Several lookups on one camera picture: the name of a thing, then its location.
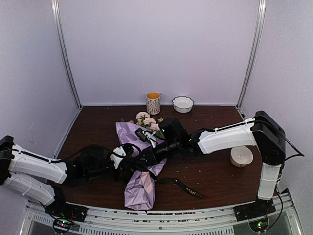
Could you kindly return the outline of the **pink carnation stem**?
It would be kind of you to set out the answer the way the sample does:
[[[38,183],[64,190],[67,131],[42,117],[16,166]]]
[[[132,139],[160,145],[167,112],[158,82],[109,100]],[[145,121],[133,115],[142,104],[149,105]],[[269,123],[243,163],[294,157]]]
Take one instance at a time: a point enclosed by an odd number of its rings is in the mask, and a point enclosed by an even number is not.
[[[144,126],[151,130],[151,131],[161,131],[160,127],[159,127],[159,124],[156,122],[155,119],[153,119],[152,117],[146,117],[144,120],[143,120],[143,124]]]

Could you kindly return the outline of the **black printed ribbon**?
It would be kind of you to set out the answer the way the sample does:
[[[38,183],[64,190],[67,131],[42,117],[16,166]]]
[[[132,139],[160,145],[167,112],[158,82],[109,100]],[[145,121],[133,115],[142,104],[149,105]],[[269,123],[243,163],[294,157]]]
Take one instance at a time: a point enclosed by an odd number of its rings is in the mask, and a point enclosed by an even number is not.
[[[136,170],[130,177],[128,183],[126,184],[124,191],[124,199],[128,201],[128,204],[143,204],[155,200],[155,183],[158,184],[169,184],[173,183],[177,185],[181,190],[190,196],[196,198],[206,198],[206,195],[203,195],[189,186],[187,186],[183,181],[178,178],[162,178],[158,179],[157,176],[163,170],[166,161],[162,160],[160,164],[157,164],[156,167],[148,167],[143,171]]]

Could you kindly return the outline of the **pale pink rose stem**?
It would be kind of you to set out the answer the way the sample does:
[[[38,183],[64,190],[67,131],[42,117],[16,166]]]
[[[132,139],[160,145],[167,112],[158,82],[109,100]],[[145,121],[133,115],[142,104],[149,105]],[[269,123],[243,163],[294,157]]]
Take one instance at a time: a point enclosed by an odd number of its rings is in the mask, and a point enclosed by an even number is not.
[[[146,118],[150,118],[150,114],[147,112],[139,112],[136,114],[135,118],[136,118],[136,124],[142,126],[144,125],[144,120]]]

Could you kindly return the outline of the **purple wrapping paper sheet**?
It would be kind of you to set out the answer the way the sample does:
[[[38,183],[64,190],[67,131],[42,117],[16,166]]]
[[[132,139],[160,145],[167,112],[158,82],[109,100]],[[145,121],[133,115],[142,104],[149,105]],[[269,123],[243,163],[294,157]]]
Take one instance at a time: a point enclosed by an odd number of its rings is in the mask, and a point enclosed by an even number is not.
[[[138,125],[130,122],[117,122],[115,124],[118,139],[121,144],[131,143],[141,150],[150,147],[135,134]],[[153,208],[155,202],[155,181],[150,176],[158,176],[163,170],[167,159],[159,164],[148,167],[148,171],[136,170],[128,181],[124,190],[124,206],[137,211],[147,211]]]

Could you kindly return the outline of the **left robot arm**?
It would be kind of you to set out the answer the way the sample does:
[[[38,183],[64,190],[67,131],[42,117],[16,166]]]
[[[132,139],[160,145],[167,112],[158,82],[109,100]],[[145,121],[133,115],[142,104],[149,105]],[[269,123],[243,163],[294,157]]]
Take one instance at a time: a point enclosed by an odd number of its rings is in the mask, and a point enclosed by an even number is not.
[[[43,178],[60,185],[76,186],[93,180],[103,173],[116,170],[132,148],[125,145],[103,155],[103,147],[84,147],[81,156],[73,161],[57,160],[37,155],[14,143],[12,136],[0,140],[0,183],[11,187],[22,195],[38,200],[50,207],[59,217],[70,213],[60,188],[46,185],[37,180]]]

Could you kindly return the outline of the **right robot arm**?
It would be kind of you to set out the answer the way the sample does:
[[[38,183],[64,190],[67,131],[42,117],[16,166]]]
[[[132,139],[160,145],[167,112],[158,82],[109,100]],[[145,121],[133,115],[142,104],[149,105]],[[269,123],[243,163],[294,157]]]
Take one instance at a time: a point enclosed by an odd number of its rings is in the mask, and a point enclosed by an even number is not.
[[[261,216],[269,209],[278,180],[278,175],[286,159],[286,134],[284,129],[265,111],[257,111],[255,116],[244,121],[215,129],[202,128],[191,134],[176,118],[165,119],[160,124],[165,142],[142,150],[147,166],[160,163],[175,154],[195,157],[230,149],[256,146],[262,157],[262,170],[257,201],[251,204],[251,212]]]

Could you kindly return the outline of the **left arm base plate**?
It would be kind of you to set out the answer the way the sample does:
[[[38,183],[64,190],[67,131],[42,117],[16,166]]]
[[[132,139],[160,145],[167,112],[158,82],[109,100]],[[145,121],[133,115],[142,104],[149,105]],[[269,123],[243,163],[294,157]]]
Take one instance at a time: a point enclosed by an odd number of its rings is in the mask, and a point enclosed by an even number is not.
[[[65,204],[64,206],[45,206],[45,212],[55,218],[84,222],[88,209],[83,206]]]

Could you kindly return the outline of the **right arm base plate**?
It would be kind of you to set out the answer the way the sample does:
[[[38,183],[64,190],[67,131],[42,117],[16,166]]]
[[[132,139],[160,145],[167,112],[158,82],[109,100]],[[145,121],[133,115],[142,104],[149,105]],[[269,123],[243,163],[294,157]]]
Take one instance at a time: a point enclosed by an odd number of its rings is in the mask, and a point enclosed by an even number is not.
[[[235,206],[233,209],[237,221],[250,220],[276,212],[276,208],[272,203],[256,201],[249,204]]]

